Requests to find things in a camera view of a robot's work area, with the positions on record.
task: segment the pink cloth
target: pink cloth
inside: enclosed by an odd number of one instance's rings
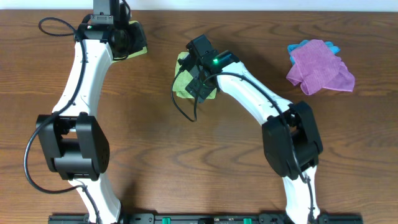
[[[286,79],[293,85],[301,83],[306,95],[312,95],[321,88],[353,91],[355,77],[322,40],[311,40],[293,50],[291,55],[295,64]]]

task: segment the wooden table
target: wooden table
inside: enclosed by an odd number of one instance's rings
[[[76,192],[45,195],[26,181],[25,145],[38,114],[60,98],[72,67],[71,37],[37,28],[43,17],[77,27],[89,11],[0,11],[0,223],[45,223],[52,213],[85,213]],[[282,179],[263,153],[260,126],[232,97],[219,94],[187,121],[170,100],[175,61],[200,34],[233,51],[280,96],[305,100],[324,151],[315,181],[328,212],[361,213],[366,223],[398,219],[398,14],[356,12],[137,11],[149,52],[114,64],[98,121],[111,146],[109,178],[128,212],[259,213],[284,210]],[[67,31],[49,24],[53,31]],[[331,40],[356,77],[353,93],[306,96],[285,76],[289,44]],[[191,112],[192,101],[177,99]],[[38,141],[29,157],[43,187],[68,187],[51,173]]]

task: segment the blue cloth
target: blue cloth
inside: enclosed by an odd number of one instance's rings
[[[292,57],[291,52],[292,52],[293,50],[295,50],[295,49],[298,49],[298,48],[303,47],[303,46],[304,46],[306,43],[308,43],[308,42],[309,42],[309,40],[303,40],[303,41],[301,41],[301,43],[299,43],[299,44],[290,44],[289,46],[287,46],[287,51],[289,52],[289,55],[290,55],[290,61],[292,62],[293,65],[295,64],[295,62],[294,62],[294,58]],[[337,53],[340,51],[340,48],[338,48],[337,46],[334,46],[333,43],[330,42],[330,41],[326,41],[325,44],[326,44],[326,46],[329,47],[329,49],[330,49],[334,54],[337,54]]]

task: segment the crumpled cloth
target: crumpled cloth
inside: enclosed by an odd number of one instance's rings
[[[286,79],[293,85],[301,83],[300,87],[306,95],[312,95],[321,88],[353,91],[355,77],[324,41],[310,40],[290,54],[295,63]]]

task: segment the wooden tabletop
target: wooden tabletop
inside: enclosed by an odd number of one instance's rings
[[[46,195],[22,167],[38,114],[49,114],[74,58],[71,37],[37,28],[43,17],[77,27],[90,11],[0,11],[0,223],[45,223],[52,213],[85,213],[76,192]],[[398,14],[357,12],[134,11],[148,53],[111,66],[98,121],[111,146],[109,178],[126,211],[260,213],[284,210],[282,179],[264,157],[261,129],[232,97],[218,94],[186,120],[170,100],[178,53],[206,34],[231,50],[265,86],[313,109],[324,151],[317,202],[330,213],[360,213],[366,223],[398,219]],[[60,24],[53,30],[68,32]],[[285,79],[289,44],[333,41],[355,76],[354,92],[306,96]],[[178,98],[192,112],[192,100]],[[48,189],[68,182],[51,173],[35,141],[34,180]]]

